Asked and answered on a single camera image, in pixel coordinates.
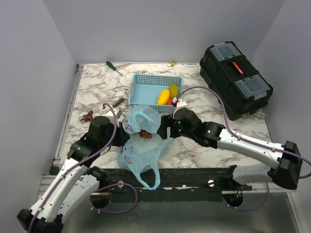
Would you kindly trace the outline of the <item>yellow fake lemon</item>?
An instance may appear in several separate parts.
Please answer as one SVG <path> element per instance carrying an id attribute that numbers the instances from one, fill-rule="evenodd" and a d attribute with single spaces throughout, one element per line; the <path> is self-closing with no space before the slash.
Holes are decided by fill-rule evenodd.
<path id="1" fill-rule="evenodd" d="M 163 90 L 157 100 L 158 105 L 166 105 L 170 98 L 170 91 L 168 89 Z"/>

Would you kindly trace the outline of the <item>red fake grapes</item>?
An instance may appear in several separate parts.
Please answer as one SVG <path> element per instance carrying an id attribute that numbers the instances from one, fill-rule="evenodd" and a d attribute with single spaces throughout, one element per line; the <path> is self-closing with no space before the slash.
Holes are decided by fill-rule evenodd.
<path id="1" fill-rule="evenodd" d="M 143 138 L 143 140 L 152 138 L 152 134 L 147 132 L 146 130 L 141 130 L 139 135 L 140 135 L 141 138 Z"/>

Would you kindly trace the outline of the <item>light blue plastic basket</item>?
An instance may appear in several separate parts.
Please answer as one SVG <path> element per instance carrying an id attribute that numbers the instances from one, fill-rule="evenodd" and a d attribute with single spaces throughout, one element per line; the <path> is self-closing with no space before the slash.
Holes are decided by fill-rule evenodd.
<path id="1" fill-rule="evenodd" d="M 148 105 L 161 114 L 172 114 L 175 107 L 172 105 L 158 105 L 157 100 L 162 91 L 171 84 L 175 84 L 181 91 L 183 78 L 162 75 L 134 74 L 128 95 L 130 106 Z"/>

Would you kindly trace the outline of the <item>light blue plastic bag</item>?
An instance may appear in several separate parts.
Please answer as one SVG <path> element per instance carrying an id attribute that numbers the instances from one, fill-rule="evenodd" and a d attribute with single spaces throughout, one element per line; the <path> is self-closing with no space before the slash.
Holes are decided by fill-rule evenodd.
<path id="1" fill-rule="evenodd" d="M 118 166 L 132 172 L 143 187 L 156 190 L 160 185 L 158 162 L 167 154 L 172 141 L 162 140 L 157 134 L 161 123 L 160 113 L 148 105 L 135 105 L 129 109 L 122 123 L 130 139 L 119 149 Z M 141 130 L 151 133 L 152 138 L 143 140 L 139 135 Z M 148 170 L 155 173 L 153 186 L 141 178 L 141 174 Z"/>

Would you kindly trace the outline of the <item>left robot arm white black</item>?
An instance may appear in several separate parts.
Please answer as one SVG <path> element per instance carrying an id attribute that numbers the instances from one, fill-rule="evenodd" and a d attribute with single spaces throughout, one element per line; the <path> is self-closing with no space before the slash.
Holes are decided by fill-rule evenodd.
<path id="1" fill-rule="evenodd" d="M 29 233 L 60 233 L 69 215 L 91 193 L 109 189 L 108 173 L 92 166 L 103 150 L 123 146 L 129 135 L 113 116 L 97 116 L 87 133 L 72 144 L 55 179 L 41 198 L 17 215 Z"/>

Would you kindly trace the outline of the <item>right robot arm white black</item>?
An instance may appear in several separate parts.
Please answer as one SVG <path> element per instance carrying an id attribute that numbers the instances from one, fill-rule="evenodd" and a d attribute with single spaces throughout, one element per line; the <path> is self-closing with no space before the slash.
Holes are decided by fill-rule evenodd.
<path id="1" fill-rule="evenodd" d="M 257 165 L 235 166 L 224 177 L 224 186 L 235 190 L 241 184 L 273 182 L 281 188 L 296 190 L 303 164 L 296 143 L 265 142 L 230 130 L 227 126 L 199 117 L 187 108 L 161 116 L 157 134 L 162 139 L 186 137 L 202 147 L 232 151 L 257 160 Z"/>

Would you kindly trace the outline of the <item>yellow fake starfruit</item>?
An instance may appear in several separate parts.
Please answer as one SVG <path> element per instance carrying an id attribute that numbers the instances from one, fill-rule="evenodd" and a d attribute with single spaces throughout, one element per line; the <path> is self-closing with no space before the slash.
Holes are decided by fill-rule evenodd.
<path id="1" fill-rule="evenodd" d="M 175 85 L 175 84 L 171 84 L 169 87 L 168 87 L 168 90 L 169 90 L 169 93 L 170 93 L 170 99 L 173 99 L 175 97 L 178 96 L 178 86 Z"/>

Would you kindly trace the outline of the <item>brown metal faucet tap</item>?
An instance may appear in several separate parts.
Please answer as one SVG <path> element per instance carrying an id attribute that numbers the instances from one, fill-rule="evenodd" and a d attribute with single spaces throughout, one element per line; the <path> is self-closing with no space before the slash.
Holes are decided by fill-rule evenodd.
<path id="1" fill-rule="evenodd" d="M 87 114 L 84 114 L 79 117 L 80 122 L 92 122 L 93 121 L 93 111 L 90 110 Z"/>

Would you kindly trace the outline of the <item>small yellow white object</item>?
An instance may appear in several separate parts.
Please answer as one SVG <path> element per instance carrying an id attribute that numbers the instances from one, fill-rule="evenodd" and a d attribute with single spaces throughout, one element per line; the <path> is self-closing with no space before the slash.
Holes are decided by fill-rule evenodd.
<path id="1" fill-rule="evenodd" d="M 172 66 L 175 66 L 175 65 L 176 65 L 176 63 L 174 63 L 174 62 L 168 63 L 168 67 L 172 67 Z"/>

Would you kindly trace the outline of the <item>black plastic toolbox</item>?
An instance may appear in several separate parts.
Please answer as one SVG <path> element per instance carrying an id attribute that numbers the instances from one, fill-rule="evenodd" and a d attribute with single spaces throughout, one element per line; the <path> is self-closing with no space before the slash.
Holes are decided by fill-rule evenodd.
<path id="1" fill-rule="evenodd" d="M 230 120 L 254 114 L 268 104 L 273 87 L 234 42 L 208 47 L 199 65 L 201 77 L 220 96 Z"/>

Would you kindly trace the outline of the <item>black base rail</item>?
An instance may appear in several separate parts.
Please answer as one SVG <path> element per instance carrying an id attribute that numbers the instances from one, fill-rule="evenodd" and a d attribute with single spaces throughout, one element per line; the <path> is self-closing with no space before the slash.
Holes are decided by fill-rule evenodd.
<path id="1" fill-rule="evenodd" d="M 132 172 L 126 169 L 104 169 L 111 182 L 109 189 L 100 188 L 90 194 L 91 201 L 103 202 L 179 202 L 212 201 L 221 202 L 228 198 L 241 205 L 243 198 L 237 191 L 252 188 L 236 183 L 232 179 L 235 166 L 228 168 L 168 168 L 159 169 L 160 185 L 156 190 L 148 190 L 138 182 Z M 141 174 L 146 182 L 155 179 L 155 173 L 148 170 Z"/>

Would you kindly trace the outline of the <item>green handled screwdriver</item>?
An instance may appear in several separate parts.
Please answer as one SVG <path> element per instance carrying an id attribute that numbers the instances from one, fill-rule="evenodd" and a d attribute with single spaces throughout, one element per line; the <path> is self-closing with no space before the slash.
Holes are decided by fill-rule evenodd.
<path id="1" fill-rule="evenodd" d="M 123 77 L 123 75 L 117 70 L 117 68 L 110 61 L 106 61 L 106 65 L 110 69 L 112 69 L 113 71 L 117 72 L 119 75 L 121 75 Z"/>

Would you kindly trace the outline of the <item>aluminium frame rail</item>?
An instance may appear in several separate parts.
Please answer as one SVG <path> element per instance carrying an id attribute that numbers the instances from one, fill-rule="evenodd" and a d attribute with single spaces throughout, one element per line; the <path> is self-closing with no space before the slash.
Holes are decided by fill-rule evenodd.
<path id="1" fill-rule="evenodd" d="M 70 124 L 70 119 L 72 116 L 72 111 L 74 108 L 74 104 L 75 104 L 75 100 L 76 100 L 76 96 L 77 96 L 77 92 L 78 92 L 78 88 L 79 88 L 79 84 L 80 84 L 80 80 L 81 80 L 81 76 L 83 73 L 83 69 L 84 69 L 84 65 L 83 64 L 78 64 L 77 65 L 77 73 L 76 73 L 76 77 L 75 77 L 75 81 L 74 81 L 74 86 L 73 86 L 73 90 L 71 93 L 71 97 L 69 100 L 69 105 L 68 105 L 68 109 L 67 109 L 67 113 L 65 115 L 65 121 L 63 124 L 63 128 L 61 131 L 61 135 L 60 135 L 60 139 L 56 148 L 56 152 L 55 152 L 55 156 L 53 158 L 52 161 L 52 166 L 50 168 L 50 171 L 57 171 L 60 167 L 61 167 L 61 159 L 62 159 L 62 153 L 63 153 L 63 149 L 64 149 L 64 144 L 65 144 L 65 140 L 67 138 L 67 133 L 68 133 L 68 129 L 69 129 L 69 124 Z"/>

